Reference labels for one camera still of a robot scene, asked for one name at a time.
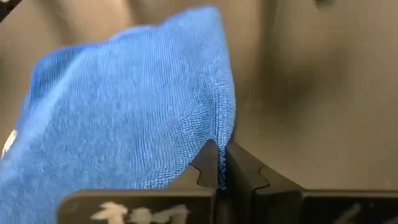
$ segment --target black plastic part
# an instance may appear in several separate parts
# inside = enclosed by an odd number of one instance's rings
[[[297,190],[261,195],[256,203],[253,223],[398,223],[398,192]]]
[[[305,190],[234,142],[226,156],[238,223],[398,224],[397,191]]]
[[[10,0],[0,2],[0,22],[21,2],[21,0]]]
[[[92,220],[102,211],[104,203],[126,209],[125,223],[132,223],[131,215],[137,209],[149,209],[156,214],[171,214],[188,210],[186,223],[213,223],[215,219],[216,192],[218,190],[218,146],[209,140],[184,173],[171,183],[168,190],[83,190],[66,198],[57,211],[58,224],[106,223]],[[170,215],[173,223],[175,215]]]

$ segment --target white marking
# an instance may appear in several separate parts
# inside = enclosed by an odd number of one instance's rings
[[[362,210],[362,206],[358,203],[354,204],[351,208],[347,209],[338,219],[336,219],[333,224],[355,224],[351,222],[356,215],[358,215]]]
[[[151,222],[164,224],[186,224],[189,211],[185,205],[177,205],[172,208],[151,214],[148,208],[137,208],[131,212],[130,222],[135,224],[150,224]]]
[[[6,154],[6,152],[10,149],[12,144],[14,143],[15,138],[17,137],[17,130],[13,130],[11,134],[8,136],[6,143],[4,144],[4,147],[2,148],[1,154],[0,154],[0,159]]]
[[[107,220],[108,224],[124,224],[123,216],[127,214],[127,208],[114,202],[105,202],[101,205],[102,211],[92,215],[92,220]]]
[[[125,224],[123,217],[128,209],[124,205],[114,202],[105,202],[101,205],[101,211],[91,216],[92,220],[107,220],[108,224]],[[177,205],[172,208],[156,212],[154,214],[148,208],[136,208],[130,214],[129,222],[134,224],[186,224],[189,211],[185,205]]]

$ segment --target towel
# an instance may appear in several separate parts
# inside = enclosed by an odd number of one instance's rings
[[[0,160],[0,222],[55,223],[60,201],[81,189],[165,188],[208,139],[222,177],[234,116],[214,7],[52,52],[34,67]]]

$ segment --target blue microfiber towel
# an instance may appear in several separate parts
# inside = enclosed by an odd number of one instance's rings
[[[107,42],[58,50],[34,68],[0,161],[0,223],[55,223],[81,189],[161,189],[235,116],[217,9],[183,12]]]

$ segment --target white logo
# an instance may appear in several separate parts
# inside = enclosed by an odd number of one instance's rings
[[[128,209],[124,205],[114,202],[105,202],[101,205],[102,211],[91,216],[92,220],[107,220],[108,224],[124,224],[123,217]],[[171,221],[172,224],[186,224],[189,211],[185,205],[177,205],[172,208],[156,212],[154,214],[148,208],[136,208],[129,221],[135,224],[150,224],[151,222],[164,224]]]

